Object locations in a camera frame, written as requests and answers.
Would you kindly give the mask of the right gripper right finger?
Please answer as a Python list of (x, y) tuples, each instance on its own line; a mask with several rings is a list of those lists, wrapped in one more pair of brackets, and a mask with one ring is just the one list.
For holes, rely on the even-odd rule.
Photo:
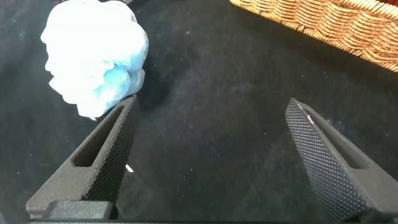
[(397, 222), (397, 181), (308, 105), (285, 119), (324, 216), (332, 223)]

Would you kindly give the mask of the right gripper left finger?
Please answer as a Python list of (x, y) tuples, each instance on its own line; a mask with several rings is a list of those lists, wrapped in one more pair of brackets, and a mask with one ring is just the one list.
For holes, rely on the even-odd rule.
[(133, 144), (138, 117), (136, 95), (118, 103), (27, 201), (27, 213), (32, 218), (41, 218), (50, 203), (57, 200), (114, 203)]

